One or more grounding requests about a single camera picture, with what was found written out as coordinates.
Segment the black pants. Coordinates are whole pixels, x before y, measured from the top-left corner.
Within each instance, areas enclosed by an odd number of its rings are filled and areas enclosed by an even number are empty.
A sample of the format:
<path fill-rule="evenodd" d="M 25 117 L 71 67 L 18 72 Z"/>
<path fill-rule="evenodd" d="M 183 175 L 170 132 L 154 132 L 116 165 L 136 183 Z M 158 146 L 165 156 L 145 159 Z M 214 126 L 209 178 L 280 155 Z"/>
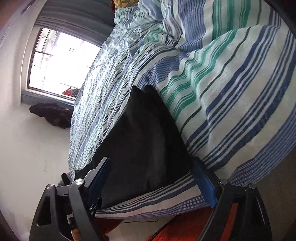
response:
<path fill-rule="evenodd" d="M 88 192 L 89 206 L 101 198 L 102 208 L 109 208 L 166 187 L 192 166 L 173 118 L 150 85 L 132 88 L 120 118 L 75 177 L 84 178 L 104 157 L 110 159 L 111 169 L 103 187 Z"/>

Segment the red fleece garment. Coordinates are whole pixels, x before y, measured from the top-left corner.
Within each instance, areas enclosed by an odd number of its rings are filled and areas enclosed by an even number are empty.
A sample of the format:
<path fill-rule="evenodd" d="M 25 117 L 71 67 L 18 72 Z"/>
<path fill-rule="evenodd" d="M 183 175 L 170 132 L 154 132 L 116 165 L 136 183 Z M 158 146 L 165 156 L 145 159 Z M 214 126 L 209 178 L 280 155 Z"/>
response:
<path fill-rule="evenodd" d="M 105 240 L 197 240 L 212 208 L 203 207 L 176 216 L 120 220 L 95 219 Z"/>

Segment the red item at window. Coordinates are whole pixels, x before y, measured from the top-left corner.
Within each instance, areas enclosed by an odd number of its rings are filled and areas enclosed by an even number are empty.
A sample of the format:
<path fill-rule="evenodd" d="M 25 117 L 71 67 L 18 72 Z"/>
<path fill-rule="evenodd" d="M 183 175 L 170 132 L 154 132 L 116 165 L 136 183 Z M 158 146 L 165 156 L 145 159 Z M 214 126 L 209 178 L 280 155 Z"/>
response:
<path fill-rule="evenodd" d="M 68 88 L 62 94 L 76 98 L 80 89 L 79 88 Z"/>

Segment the striped blue green bedsheet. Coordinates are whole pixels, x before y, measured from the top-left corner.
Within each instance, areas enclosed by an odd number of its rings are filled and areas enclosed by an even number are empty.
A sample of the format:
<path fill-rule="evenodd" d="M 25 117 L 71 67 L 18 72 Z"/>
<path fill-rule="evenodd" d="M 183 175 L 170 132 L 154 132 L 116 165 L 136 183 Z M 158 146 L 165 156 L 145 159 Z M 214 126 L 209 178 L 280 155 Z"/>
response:
<path fill-rule="evenodd" d="M 246 186 L 295 147 L 295 37 L 264 1 L 117 9 L 74 102 L 69 169 L 90 163 L 133 86 L 152 85 L 189 154 Z"/>

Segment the blue curtain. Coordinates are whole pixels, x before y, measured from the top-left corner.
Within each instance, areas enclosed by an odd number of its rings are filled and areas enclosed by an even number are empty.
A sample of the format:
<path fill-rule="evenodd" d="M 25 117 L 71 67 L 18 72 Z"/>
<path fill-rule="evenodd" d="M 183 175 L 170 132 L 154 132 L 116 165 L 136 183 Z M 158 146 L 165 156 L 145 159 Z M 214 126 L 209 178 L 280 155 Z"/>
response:
<path fill-rule="evenodd" d="M 114 29 L 110 1 L 46 1 L 36 25 L 101 46 Z"/>

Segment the orange floral blanket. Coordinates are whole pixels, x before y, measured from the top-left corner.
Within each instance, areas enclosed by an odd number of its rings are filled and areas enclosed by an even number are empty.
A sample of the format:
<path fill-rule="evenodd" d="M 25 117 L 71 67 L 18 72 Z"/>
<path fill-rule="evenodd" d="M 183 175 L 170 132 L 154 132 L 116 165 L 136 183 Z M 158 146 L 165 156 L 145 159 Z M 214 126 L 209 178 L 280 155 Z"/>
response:
<path fill-rule="evenodd" d="M 113 11 L 116 11 L 117 9 L 136 6 L 137 4 L 138 0 L 112 0 L 110 6 Z"/>

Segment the dark clothes hanging on wall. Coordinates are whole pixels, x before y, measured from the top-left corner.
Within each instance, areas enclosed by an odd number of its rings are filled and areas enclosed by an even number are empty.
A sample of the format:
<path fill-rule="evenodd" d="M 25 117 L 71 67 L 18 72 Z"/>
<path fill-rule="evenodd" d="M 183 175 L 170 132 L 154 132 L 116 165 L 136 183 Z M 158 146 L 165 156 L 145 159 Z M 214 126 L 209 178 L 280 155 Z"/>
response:
<path fill-rule="evenodd" d="M 33 113 L 44 118 L 48 123 L 62 129 L 70 128 L 73 110 L 60 107 L 56 103 L 38 103 L 29 108 Z"/>

